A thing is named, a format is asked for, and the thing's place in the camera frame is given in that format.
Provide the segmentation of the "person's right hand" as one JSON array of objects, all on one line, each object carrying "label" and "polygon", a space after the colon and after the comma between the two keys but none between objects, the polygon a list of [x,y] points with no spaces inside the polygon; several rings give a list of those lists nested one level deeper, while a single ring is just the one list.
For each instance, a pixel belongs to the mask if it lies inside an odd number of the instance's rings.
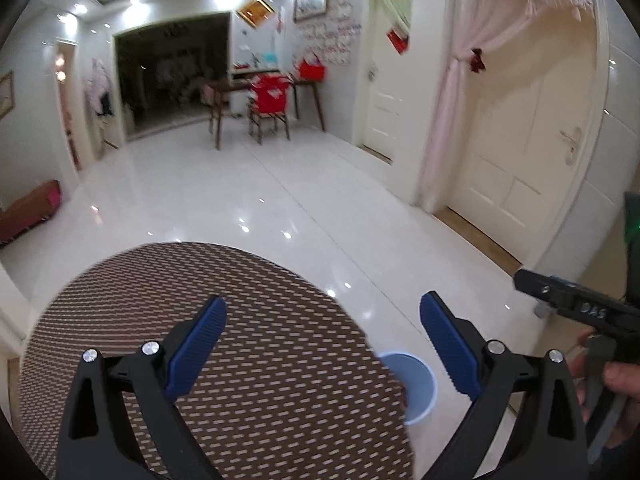
[{"label": "person's right hand", "polygon": [[[587,355],[586,347],[589,337],[593,334],[593,329],[583,330],[578,338],[577,344],[582,347],[582,353],[570,362],[570,374],[574,377],[576,394],[580,408],[582,409],[582,419],[586,422],[590,416],[590,411],[586,404],[586,384],[587,377]],[[626,396],[626,404],[620,421],[612,431],[606,446],[617,448],[628,441],[636,432],[639,426],[639,393],[640,374],[638,364],[608,362],[605,364],[602,380],[606,388],[616,394]]]}]

